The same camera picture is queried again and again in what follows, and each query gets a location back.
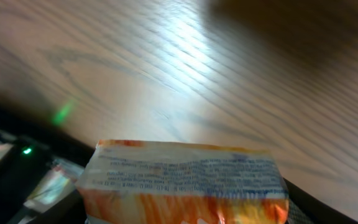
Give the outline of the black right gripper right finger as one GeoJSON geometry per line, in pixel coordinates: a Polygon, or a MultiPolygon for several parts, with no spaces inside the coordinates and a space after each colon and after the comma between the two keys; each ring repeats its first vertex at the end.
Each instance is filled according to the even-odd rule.
{"type": "Polygon", "coordinates": [[[286,223],[292,224],[358,224],[341,212],[301,190],[284,179],[288,188],[290,209],[286,223]]]}

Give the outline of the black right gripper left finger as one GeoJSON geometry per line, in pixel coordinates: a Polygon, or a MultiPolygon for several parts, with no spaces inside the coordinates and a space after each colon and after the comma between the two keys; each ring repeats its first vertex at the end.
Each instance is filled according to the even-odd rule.
{"type": "Polygon", "coordinates": [[[83,199],[79,191],[74,190],[29,224],[85,224],[86,219],[83,199]]]}

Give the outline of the orange small box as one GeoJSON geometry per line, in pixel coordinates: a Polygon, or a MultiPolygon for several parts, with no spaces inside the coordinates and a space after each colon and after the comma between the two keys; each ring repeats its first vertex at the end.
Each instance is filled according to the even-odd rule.
{"type": "Polygon", "coordinates": [[[285,223],[267,150],[101,140],[76,181],[90,223],[285,223]]]}

